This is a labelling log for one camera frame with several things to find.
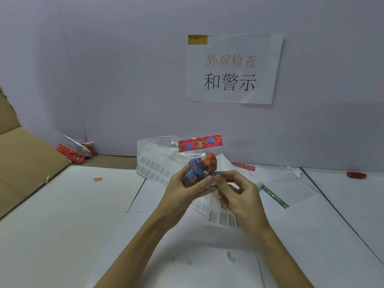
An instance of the cardboard flap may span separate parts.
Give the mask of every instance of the cardboard flap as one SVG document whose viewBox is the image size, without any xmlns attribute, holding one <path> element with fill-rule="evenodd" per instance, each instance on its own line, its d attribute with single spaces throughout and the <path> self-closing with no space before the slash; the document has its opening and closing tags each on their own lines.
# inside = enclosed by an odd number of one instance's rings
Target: cardboard flap
<svg viewBox="0 0 384 288">
<path fill-rule="evenodd" d="M 0 218 L 70 164 L 23 127 L 0 135 L 0 156 Z"/>
<path fill-rule="evenodd" d="M 0 135 L 20 127 L 17 115 L 0 87 Z"/>
</svg>

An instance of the sticker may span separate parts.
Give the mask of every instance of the sticker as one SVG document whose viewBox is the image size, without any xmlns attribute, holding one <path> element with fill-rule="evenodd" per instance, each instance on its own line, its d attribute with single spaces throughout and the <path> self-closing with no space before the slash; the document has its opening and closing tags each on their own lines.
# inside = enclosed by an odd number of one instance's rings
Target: sticker
<svg viewBox="0 0 384 288">
<path fill-rule="evenodd" d="M 240 164 L 240 163 L 231 163 L 231 164 L 233 164 L 235 167 L 246 169 L 248 171 L 252 171 L 252 172 L 255 171 L 255 167 L 250 166 L 250 165 Z"/>
<path fill-rule="evenodd" d="M 275 200 L 277 203 L 279 203 L 284 209 L 289 207 L 289 205 L 287 203 L 285 203 L 283 200 L 281 200 L 275 193 L 273 193 L 267 187 L 263 186 L 262 190 L 264 190 L 268 195 L 270 195 L 272 197 L 272 199 Z"/>
<path fill-rule="evenodd" d="M 179 152 L 187 152 L 189 150 L 207 149 L 209 147 L 217 147 L 223 145 L 221 134 L 197 137 L 193 139 L 185 139 L 179 141 Z"/>
</svg>

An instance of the forearm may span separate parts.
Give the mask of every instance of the forearm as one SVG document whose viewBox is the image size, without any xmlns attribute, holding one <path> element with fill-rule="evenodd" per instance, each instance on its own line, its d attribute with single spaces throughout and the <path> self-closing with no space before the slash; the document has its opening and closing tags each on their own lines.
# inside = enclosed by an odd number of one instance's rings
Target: forearm
<svg viewBox="0 0 384 288">
<path fill-rule="evenodd" d="M 253 243 L 279 288 L 313 288 L 272 228 L 255 235 Z"/>
<path fill-rule="evenodd" d="M 94 288 L 134 287 L 166 228 L 152 214 Z"/>
</svg>

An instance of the yellow tape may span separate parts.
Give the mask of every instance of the yellow tape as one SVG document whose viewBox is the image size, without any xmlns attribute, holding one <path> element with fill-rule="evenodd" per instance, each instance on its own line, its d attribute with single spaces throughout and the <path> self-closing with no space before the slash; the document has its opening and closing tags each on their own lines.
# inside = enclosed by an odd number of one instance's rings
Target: yellow tape
<svg viewBox="0 0 384 288">
<path fill-rule="evenodd" d="M 189 45 L 207 45 L 208 35 L 188 35 Z"/>
</svg>

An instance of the right hand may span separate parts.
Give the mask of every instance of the right hand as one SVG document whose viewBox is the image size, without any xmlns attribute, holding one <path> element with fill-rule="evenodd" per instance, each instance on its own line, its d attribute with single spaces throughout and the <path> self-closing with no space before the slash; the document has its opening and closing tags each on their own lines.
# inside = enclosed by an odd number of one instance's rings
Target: right hand
<svg viewBox="0 0 384 288">
<path fill-rule="evenodd" d="M 221 174 L 222 176 L 215 176 L 220 203 L 222 207 L 229 207 L 233 212 L 244 235 L 253 241 L 255 237 L 270 230 L 271 226 L 266 218 L 256 184 L 235 170 L 224 171 Z M 227 182 L 235 183 L 239 188 Z"/>
</svg>

